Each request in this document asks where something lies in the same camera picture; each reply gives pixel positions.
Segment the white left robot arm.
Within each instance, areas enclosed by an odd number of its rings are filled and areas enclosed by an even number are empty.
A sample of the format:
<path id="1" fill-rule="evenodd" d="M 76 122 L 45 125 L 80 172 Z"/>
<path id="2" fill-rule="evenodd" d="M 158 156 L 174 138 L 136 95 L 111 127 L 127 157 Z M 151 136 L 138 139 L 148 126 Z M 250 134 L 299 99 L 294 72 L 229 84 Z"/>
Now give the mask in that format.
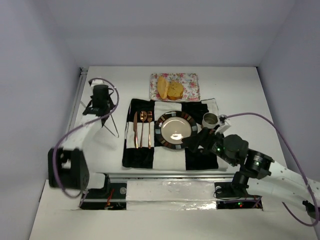
<path id="1" fill-rule="evenodd" d="M 117 91 L 105 84 L 93 86 L 79 125 L 66 133 L 48 152 L 49 185 L 60 188 L 69 198 L 79 197 L 89 184 L 85 148 L 117 108 L 118 104 L 111 99 L 114 92 Z"/>

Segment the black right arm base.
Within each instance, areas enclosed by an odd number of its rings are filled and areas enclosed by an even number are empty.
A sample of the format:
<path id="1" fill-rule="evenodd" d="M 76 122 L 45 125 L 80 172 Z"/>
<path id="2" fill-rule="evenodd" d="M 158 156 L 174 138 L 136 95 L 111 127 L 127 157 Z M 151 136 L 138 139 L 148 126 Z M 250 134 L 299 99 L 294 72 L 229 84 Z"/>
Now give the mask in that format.
<path id="1" fill-rule="evenodd" d="M 237 171 L 230 182 L 215 182 L 214 195 L 219 200 L 237 200 L 248 195 L 249 177 Z"/>

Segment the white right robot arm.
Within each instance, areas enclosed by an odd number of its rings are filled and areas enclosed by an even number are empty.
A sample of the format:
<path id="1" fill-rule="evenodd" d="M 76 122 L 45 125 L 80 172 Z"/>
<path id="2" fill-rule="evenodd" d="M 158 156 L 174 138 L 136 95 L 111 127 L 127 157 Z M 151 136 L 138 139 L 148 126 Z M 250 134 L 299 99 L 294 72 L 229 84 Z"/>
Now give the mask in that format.
<path id="1" fill-rule="evenodd" d="M 320 184 L 307 179 L 272 157 L 249 148 L 249 143 L 236 134 L 224 136 L 203 128 L 198 134 L 182 139 L 191 151 L 201 150 L 238 167 L 232 181 L 215 184 L 217 199 L 233 202 L 246 197 L 266 195 L 306 210 L 315 223 L 320 220 Z"/>

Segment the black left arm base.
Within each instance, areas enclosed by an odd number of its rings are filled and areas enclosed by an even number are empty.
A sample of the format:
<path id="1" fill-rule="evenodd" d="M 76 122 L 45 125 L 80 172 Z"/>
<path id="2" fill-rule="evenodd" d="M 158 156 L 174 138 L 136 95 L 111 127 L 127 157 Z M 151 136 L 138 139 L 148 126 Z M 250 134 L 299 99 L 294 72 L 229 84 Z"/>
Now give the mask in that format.
<path id="1" fill-rule="evenodd" d="M 126 210 L 127 183 L 112 182 L 105 175 L 102 188 L 91 188 L 82 194 L 79 208 L 82 210 Z"/>

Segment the light yellow bread slice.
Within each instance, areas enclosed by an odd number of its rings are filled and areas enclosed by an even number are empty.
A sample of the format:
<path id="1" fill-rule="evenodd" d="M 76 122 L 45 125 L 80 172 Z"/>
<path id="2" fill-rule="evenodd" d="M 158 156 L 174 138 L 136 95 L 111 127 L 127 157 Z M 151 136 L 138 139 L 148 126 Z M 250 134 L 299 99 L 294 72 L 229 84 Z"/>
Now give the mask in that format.
<path id="1" fill-rule="evenodd" d="M 168 95 L 170 83 L 163 77 L 159 76 L 157 80 L 157 91 L 161 99 L 165 100 Z"/>

